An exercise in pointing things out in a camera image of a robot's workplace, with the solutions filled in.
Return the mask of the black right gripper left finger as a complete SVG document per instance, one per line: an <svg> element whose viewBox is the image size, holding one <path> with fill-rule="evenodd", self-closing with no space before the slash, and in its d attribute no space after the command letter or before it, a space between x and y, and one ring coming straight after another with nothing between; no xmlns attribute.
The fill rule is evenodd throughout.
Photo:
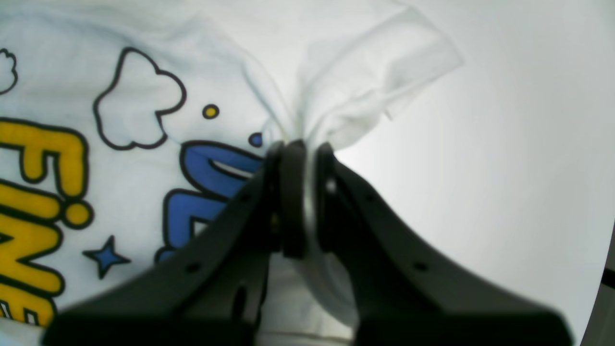
<svg viewBox="0 0 615 346"><path fill-rule="evenodd" d="M277 142L228 206L183 249L68 308L45 346L252 346L270 257L305 254L301 140Z"/></svg>

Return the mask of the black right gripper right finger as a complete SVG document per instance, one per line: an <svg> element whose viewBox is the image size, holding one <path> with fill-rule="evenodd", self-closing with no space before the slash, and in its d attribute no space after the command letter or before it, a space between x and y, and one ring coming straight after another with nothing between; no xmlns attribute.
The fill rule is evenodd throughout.
<svg viewBox="0 0 615 346"><path fill-rule="evenodd" d="M316 153L317 236L347 271L355 346L570 346L560 313L461 267L407 226L331 145Z"/></svg>

